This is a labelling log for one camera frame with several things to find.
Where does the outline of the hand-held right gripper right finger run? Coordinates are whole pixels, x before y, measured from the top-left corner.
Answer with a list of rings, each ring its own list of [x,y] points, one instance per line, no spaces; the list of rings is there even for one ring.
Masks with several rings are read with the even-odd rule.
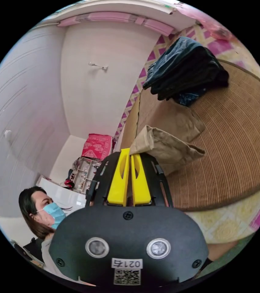
[[[151,204],[151,195],[141,156],[140,154],[133,154],[130,159],[133,205],[149,205]]]

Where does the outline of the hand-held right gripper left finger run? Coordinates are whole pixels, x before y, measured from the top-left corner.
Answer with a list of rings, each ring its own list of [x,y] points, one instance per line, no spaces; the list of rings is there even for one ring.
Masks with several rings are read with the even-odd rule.
[[[109,205],[126,205],[130,169],[130,148],[121,149],[107,196]]]

